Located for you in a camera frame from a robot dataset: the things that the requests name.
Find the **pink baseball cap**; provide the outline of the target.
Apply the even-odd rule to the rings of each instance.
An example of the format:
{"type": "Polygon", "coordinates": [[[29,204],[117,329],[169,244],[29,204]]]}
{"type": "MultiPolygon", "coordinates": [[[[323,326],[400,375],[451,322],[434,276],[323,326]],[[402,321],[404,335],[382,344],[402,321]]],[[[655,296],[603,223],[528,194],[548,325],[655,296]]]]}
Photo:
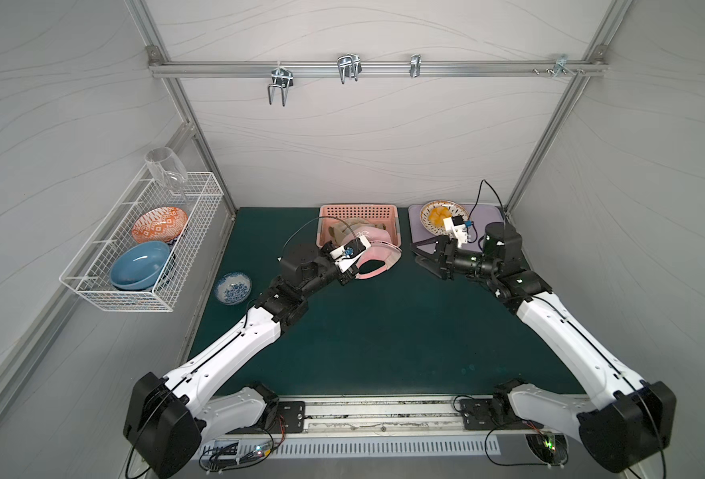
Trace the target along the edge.
{"type": "Polygon", "coordinates": [[[374,226],[360,226],[354,232],[359,238],[366,238],[370,247],[362,254],[356,262],[358,273],[356,279],[372,279],[391,269],[402,258],[400,247],[392,243],[392,237],[386,230],[374,226]],[[380,266],[368,273],[362,271],[362,267],[371,261],[379,261],[380,266]]]}

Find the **beige baseball cap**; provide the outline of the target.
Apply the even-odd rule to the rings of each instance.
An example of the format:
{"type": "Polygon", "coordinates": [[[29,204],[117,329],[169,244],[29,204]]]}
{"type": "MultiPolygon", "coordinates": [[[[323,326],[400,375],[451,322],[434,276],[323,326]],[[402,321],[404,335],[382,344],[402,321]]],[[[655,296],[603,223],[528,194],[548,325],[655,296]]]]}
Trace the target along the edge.
{"type": "Polygon", "coordinates": [[[367,236],[378,241],[386,240],[390,234],[381,226],[367,220],[354,218],[342,221],[332,221],[323,227],[323,232],[335,247],[340,247],[350,240],[352,236],[367,236]]]}

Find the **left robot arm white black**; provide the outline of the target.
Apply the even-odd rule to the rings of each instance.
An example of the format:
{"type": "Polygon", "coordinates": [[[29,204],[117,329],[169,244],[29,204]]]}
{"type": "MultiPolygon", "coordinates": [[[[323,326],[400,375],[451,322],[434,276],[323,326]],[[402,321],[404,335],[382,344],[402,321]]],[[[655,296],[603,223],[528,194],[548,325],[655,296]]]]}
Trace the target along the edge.
{"type": "Polygon", "coordinates": [[[130,452],[157,477],[170,478],[218,436],[270,430],[278,415],[272,390],[256,383],[220,400],[215,393],[302,318],[311,295],[333,281],[354,279],[356,263],[369,248],[369,241],[354,238],[341,247],[307,243],[285,253],[280,275],[231,329],[165,375],[149,372],[135,383],[123,428],[130,452]]]}

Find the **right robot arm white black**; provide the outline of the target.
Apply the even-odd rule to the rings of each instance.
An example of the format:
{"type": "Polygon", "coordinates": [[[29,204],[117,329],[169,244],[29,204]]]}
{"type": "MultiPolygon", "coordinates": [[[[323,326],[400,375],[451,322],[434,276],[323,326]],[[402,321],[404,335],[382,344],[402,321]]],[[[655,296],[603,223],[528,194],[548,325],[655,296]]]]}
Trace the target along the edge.
{"type": "Polygon", "coordinates": [[[498,385],[490,416],[498,424],[532,421],[580,442],[612,473],[629,470],[670,445],[677,398],[662,381],[650,383],[604,347],[566,309],[552,287],[523,257],[512,225],[490,223],[479,251],[462,249],[464,232],[453,227],[415,241],[416,263],[440,279],[463,275],[484,285],[532,329],[578,380],[578,399],[512,379],[498,385]]]}

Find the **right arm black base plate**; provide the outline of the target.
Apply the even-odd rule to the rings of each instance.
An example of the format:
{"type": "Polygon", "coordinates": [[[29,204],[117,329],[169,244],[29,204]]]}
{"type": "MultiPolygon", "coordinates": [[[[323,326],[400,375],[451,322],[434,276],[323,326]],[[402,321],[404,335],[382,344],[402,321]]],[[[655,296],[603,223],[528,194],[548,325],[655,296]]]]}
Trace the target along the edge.
{"type": "Polygon", "coordinates": [[[541,424],[518,417],[505,400],[496,397],[458,395],[452,399],[452,408],[461,416],[465,430],[511,428],[531,429],[536,432],[542,429],[541,424]]]}

